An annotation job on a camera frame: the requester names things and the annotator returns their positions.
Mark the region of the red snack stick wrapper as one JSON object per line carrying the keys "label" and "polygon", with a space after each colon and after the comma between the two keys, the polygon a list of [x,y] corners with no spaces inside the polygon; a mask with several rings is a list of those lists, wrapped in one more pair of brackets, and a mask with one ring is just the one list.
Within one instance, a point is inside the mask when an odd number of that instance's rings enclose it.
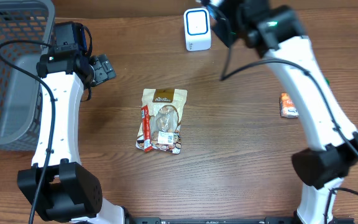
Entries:
{"label": "red snack stick wrapper", "polygon": [[148,106],[143,106],[141,108],[141,116],[144,135],[144,151],[149,152],[152,150],[152,144],[150,140],[150,116]]}

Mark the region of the small orange snack box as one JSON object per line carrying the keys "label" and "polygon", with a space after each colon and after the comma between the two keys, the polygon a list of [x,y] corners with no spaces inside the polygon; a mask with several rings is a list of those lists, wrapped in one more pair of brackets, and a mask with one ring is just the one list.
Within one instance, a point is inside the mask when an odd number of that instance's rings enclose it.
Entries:
{"label": "small orange snack box", "polygon": [[280,116],[283,118],[297,118],[299,116],[288,93],[282,93],[280,96]]}

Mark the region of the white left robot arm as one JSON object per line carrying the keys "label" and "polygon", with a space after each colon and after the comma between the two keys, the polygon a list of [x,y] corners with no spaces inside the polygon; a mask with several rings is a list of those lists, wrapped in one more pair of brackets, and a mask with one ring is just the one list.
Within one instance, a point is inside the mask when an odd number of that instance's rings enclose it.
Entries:
{"label": "white left robot arm", "polygon": [[101,184],[78,152],[78,112],[94,69],[77,52],[42,55],[37,71],[42,117],[32,167],[20,170],[17,185],[31,203],[31,215],[60,223],[130,223],[124,209],[103,198]]}

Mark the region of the beige nut snack bag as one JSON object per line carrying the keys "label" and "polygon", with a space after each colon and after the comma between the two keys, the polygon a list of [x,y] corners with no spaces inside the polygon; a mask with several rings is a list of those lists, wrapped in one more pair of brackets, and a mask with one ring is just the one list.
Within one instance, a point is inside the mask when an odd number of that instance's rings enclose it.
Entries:
{"label": "beige nut snack bag", "polygon": [[[187,95],[188,91],[181,89],[143,90],[142,107],[149,108],[151,151],[181,152],[181,119]],[[144,151],[142,116],[135,146]]]}

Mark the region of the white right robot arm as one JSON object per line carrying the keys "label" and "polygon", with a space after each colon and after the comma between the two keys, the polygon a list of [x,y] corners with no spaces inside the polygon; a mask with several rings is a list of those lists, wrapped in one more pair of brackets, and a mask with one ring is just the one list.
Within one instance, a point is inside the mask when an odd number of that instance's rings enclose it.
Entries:
{"label": "white right robot arm", "polygon": [[303,183],[295,223],[337,223],[336,195],[358,163],[358,129],[336,101],[296,12],[268,1],[203,1],[227,47],[238,39],[259,55],[290,95],[308,146],[291,162]]}

